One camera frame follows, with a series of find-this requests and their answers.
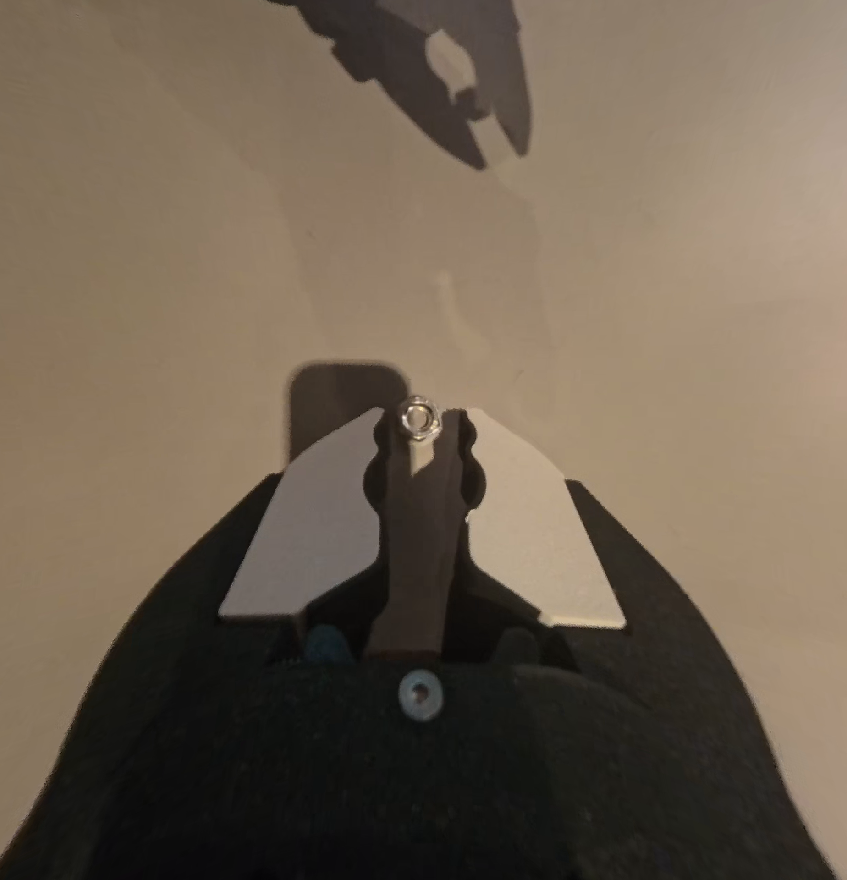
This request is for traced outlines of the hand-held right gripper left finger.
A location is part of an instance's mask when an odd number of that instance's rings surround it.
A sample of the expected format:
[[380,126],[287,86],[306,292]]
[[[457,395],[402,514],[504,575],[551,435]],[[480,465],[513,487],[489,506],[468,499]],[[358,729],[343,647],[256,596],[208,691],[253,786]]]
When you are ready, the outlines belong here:
[[223,599],[222,621],[290,618],[374,565],[380,518],[364,491],[384,415],[374,407],[286,468]]

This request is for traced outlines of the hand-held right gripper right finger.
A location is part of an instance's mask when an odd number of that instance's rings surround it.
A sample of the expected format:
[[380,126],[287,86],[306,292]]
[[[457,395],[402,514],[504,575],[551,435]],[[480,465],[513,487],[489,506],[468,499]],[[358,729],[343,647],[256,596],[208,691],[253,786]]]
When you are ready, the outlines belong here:
[[467,514],[470,558],[547,627],[624,629],[626,617],[559,468],[480,408],[465,412],[484,495]]

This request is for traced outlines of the silver hex nut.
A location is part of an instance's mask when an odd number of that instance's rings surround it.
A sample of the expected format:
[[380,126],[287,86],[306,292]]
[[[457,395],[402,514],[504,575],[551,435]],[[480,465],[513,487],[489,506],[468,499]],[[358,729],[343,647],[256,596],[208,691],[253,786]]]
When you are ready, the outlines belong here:
[[443,429],[439,407],[423,395],[410,395],[400,403],[397,412],[401,432],[410,442],[432,442]]

